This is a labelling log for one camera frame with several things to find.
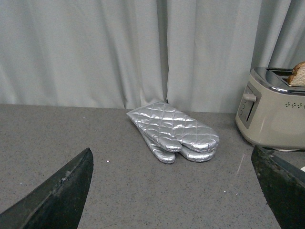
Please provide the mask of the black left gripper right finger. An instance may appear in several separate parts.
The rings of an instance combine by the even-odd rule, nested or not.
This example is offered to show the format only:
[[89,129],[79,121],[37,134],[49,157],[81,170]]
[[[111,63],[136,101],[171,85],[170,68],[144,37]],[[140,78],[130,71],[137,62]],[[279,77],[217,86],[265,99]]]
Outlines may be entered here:
[[251,161],[266,202],[282,229],[305,227],[305,172],[255,146]]

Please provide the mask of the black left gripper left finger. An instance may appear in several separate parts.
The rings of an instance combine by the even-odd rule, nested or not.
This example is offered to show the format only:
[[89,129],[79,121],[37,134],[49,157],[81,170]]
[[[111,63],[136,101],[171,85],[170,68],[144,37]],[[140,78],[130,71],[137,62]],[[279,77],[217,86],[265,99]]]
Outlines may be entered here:
[[76,229],[93,173],[89,148],[0,215],[2,229]]

